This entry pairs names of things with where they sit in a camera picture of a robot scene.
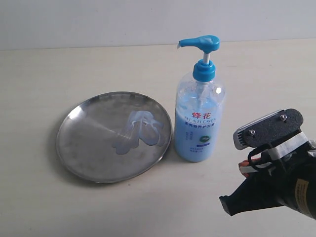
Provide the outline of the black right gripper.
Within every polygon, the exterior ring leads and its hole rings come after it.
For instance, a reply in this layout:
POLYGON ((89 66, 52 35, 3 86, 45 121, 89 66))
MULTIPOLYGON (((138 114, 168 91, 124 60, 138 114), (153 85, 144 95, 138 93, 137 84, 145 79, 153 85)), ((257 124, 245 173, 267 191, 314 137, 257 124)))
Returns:
POLYGON ((316 150, 310 143, 283 159, 283 167, 249 174, 249 162, 238 164, 246 179, 229 196, 219 200, 226 213, 236 214, 286 206, 308 217, 316 215, 316 150))

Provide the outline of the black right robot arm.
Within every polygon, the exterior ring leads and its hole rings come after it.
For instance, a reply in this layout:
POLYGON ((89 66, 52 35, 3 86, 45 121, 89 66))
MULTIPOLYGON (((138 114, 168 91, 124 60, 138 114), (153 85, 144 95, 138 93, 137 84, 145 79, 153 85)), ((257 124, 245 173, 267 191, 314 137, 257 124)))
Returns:
POLYGON ((286 206, 316 217, 316 150, 309 142, 281 159, 271 169, 245 173, 246 179, 219 200, 230 216, 286 206))

